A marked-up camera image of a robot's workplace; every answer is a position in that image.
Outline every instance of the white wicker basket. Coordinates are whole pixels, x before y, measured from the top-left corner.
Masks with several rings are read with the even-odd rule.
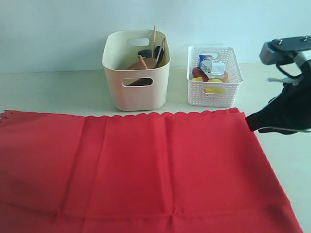
[[[192,69],[198,66],[199,55],[204,53],[217,54],[217,60],[225,63],[226,72],[228,72],[228,82],[210,83],[195,82]],[[208,47],[208,46],[191,46],[188,50],[188,103],[196,106],[222,107],[230,108],[236,98],[243,78],[240,72],[233,48],[229,47]],[[221,94],[205,93],[205,88],[220,88],[224,90]]]

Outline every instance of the table surface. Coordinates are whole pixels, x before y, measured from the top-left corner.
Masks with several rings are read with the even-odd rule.
[[[275,66],[240,64],[244,83],[233,107],[246,115],[260,110],[279,94],[282,84],[267,82],[283,78]],[[293,74],[298,70],[289,66]],[[171,67],[166,104],[157,112],[216,110],[188,104],[186,67]],[[103,70],[0,75],[0,109],[82,116],[125,115],[110,98]],[[304,232],[311,232],[311,134],[256,133],[267,157],[290,199]]]

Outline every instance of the red cloth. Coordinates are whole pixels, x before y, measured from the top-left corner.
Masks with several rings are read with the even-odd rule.
[[[300,233],[244,117],[6,111],[0,233]]]

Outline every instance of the white wall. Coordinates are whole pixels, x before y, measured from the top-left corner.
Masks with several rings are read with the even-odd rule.
[[[0,0],[0,73],[102,69],[109,34],[154,24],[172,66],[203,43],[257,62],[264,41],[311,34],[310,9],[309,0]]]

